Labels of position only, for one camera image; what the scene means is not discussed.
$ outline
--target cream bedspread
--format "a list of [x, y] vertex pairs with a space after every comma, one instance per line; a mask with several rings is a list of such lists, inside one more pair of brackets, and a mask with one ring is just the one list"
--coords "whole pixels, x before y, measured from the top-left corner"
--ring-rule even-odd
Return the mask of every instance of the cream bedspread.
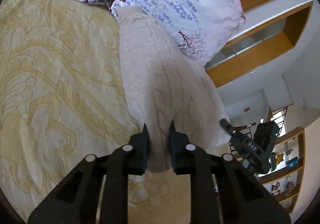
[[[119, 26], [107, 10], [4, 0], [0, 29], [0, 187], [26, 221], [85, 155], [109, 154], [139, 128], [125, 101]], [[189, 212], [187, 176], [130, 176], [129, 223], [187, 224]]]

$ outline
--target tree print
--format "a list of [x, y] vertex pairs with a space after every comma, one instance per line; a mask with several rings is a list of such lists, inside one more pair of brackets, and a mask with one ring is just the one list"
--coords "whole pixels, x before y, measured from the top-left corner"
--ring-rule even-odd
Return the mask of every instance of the tree print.
[[182, 38], [183, 43], [178, 43], [181, 52], [191, 59], [199, 59], [205, 55], [207, 37], [205, 33], [195, 33], [193, 35], [185, 35], [181, 31], [178, 32]]

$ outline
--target robotic arm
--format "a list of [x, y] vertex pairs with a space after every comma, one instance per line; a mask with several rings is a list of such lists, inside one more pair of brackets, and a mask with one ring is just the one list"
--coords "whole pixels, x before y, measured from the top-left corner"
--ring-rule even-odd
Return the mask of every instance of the robotic arm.
[[[207, 154], [190, 144], [188, 136], [170, 127], [172, 167], [176, 174], [189, 174], [191, 223], [220, 224], [220, 200], [224, 224], [290, 224], [289, 214], [255, 179], [254, 173], [270, 170], [277, 125], [259, 124], [254, 140], [235, 131], [225, 120], [221, 126], [231, 134], [231, 143], [249, 162], [247, 169], [231, 154]], [[39, 204], [28, 224], [95, 224], [100, 191], [103, 191], [100, 224], [128, 223], [128, 175], [142, 175], [149, 152], [148, 130], [133, 135], [129, 144], [111, 155], [87, 155]], [[215, 195], [215, 175], [219, 199]]]

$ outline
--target metal screw head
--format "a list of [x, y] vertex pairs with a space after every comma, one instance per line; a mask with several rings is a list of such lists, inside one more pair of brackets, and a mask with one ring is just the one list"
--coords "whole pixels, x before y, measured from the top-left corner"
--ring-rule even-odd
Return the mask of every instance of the metal screw head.
[[222, 158], [226, 161], [232, 161], [233, 160], [233, 156], [231, 154], [224, 154], [222, 156]]
[[129, 152], [133, 149], [132, 145], [124, 145], [122, 147], [123, 151]]
[[93, 162], [94, 160], [96, 160], [96, 156], [93, 154], [90, 154], [90, 155], [87, 155], [85, 159], [87, 162]]
[[196, 146], [194, 144], [188, 144], [186, 145], [186, 149], [188, 151], [193, 151], [193, 150], [196, 150]]

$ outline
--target blue box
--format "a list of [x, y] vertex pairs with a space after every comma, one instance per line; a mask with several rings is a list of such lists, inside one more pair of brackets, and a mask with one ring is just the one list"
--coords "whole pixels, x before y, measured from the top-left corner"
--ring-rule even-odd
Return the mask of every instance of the blue box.
[[294, 166], [296, 166], [299, 162], [298, 157], [292, 158], [291, 160], [289, 160], [288, 162], [286, 162], [286, 165], [288, 168], [292, 168]]

